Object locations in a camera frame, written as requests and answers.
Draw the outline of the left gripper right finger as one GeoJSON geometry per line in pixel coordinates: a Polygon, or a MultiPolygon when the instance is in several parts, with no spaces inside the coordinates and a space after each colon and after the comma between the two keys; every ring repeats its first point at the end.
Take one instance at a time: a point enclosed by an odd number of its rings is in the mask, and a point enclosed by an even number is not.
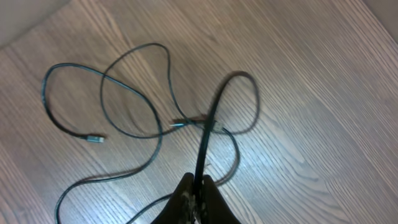
{"type": "Polygon", "coordinates": [[[201,224],[240,224],[209,175],[201,187],[201,224]]]}

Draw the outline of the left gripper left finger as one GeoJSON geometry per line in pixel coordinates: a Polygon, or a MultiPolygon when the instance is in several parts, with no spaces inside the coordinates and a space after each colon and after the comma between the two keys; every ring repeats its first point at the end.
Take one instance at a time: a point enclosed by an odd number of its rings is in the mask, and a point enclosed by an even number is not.
{"type": "Polygon", "coordinates": [[[192,194],[193,174],[185,173],[172,193],[165,207],[151,224],[191,224],[194,223],[192,194]]]}

